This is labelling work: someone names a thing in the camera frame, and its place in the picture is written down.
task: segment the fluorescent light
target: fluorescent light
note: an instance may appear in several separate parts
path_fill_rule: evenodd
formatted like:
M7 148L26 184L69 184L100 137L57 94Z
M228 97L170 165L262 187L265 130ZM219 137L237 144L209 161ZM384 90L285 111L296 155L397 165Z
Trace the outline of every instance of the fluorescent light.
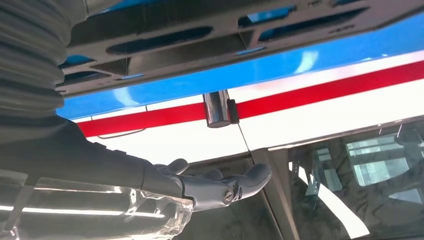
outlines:
M12 211L13 206L0 206L0 210ZM148 218L164 218L163 214L148 213L148 212L123 212L123 211L107 211L107 210L77 210L77 209L50 209L50 208L33 208L24 207L22 212L25 213L39 213L39 214L68 214L68 215L102 215L102 216L138 216Z
M148 212L126 212L125 215L149 217L149 218L157 218L157 219L161 219L161 218L165 217L165 215L163 215L163 214L148 213Z

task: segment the blue surface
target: blue surface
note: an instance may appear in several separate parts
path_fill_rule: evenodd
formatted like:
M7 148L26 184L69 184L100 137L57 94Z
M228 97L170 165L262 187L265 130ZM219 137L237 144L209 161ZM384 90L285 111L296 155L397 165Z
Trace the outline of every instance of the blue surface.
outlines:
M424 49L424 13L379 31L237 64L65 100L59 115L76 119Z

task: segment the chrome cylinder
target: chrome cylinder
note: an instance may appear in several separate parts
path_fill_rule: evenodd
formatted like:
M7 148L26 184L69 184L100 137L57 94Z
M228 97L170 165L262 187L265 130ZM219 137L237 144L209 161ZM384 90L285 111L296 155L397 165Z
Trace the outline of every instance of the chrome cylinder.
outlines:
M222 128L231 124L226 90L203 94L208 128Z

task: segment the robotic arm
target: robotic arm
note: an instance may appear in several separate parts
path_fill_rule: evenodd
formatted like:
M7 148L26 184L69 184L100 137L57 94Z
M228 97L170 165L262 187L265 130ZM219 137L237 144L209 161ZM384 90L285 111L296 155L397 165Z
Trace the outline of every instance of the robotic arm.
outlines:
M261 164L181 175L183 159L153 165L108 150L56 115L73 25L118 2L0 1L0 239L168 239L193 211L250 197L271 178Z

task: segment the glass window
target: glass window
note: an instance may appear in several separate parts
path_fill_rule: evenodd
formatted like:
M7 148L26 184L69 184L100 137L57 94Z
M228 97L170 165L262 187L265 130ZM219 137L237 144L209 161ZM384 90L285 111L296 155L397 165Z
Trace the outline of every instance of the glass window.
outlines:
M290 204L300 239L424 237L423 126L290 148Z

